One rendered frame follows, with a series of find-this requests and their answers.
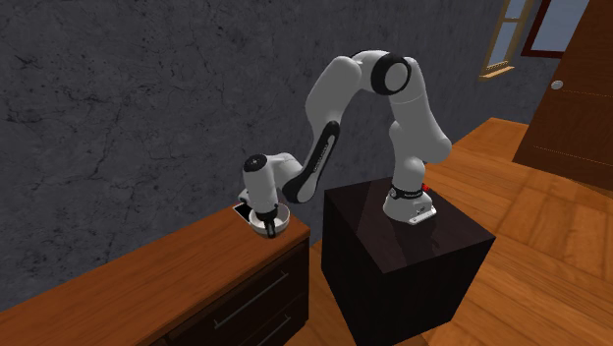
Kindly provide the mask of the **dark robot stand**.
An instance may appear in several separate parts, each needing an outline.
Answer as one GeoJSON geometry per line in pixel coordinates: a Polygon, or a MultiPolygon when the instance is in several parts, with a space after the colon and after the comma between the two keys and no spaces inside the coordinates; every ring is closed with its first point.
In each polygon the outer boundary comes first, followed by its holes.
{"type": "Polygon", "coordinates": [[[454,316],[495,237],[434,190],[417,225],[383,211],[388,178],[324,194],[321,270],[357,346],[394,346],[454,316]]]}

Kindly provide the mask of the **brown wooden chest of drawers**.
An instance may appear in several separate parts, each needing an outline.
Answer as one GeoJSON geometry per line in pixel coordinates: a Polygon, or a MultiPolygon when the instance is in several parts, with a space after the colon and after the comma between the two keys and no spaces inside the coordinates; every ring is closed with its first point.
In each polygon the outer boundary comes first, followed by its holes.
{"type": "Polygon", "coordinates": [[[148,346],[309,234],[291,217],[266,239],[224,208],[0,313],[0,346],[148,346]]]}

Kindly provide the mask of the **dark red framed window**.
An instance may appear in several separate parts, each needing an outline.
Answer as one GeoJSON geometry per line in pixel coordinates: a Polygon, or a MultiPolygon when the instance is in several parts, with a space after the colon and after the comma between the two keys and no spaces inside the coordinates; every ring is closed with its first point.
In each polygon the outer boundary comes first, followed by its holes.
{"type": "Polygon", "coordinates": [[[561,59],[589,0],[542,0],[522,56],[561,59]]]}

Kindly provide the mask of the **brown wooden door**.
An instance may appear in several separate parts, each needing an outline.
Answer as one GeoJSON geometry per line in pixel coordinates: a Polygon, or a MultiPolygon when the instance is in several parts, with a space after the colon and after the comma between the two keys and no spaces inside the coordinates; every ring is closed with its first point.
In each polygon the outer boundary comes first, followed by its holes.
{"type": "Polygon", "coordinates": [[[613,0],[589,0],[513,161],[613,192],[613,0]]]}

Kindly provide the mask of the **tan framed window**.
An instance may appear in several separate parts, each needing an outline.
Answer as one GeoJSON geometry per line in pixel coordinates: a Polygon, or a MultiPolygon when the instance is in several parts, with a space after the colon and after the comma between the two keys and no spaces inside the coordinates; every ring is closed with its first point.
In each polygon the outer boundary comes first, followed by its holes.
{"type": "Polygon", "coordinates": [[[478,80],[485,82],[514,69],[511,60],[528,19],[533,0],[503,0],[478,80]]]}

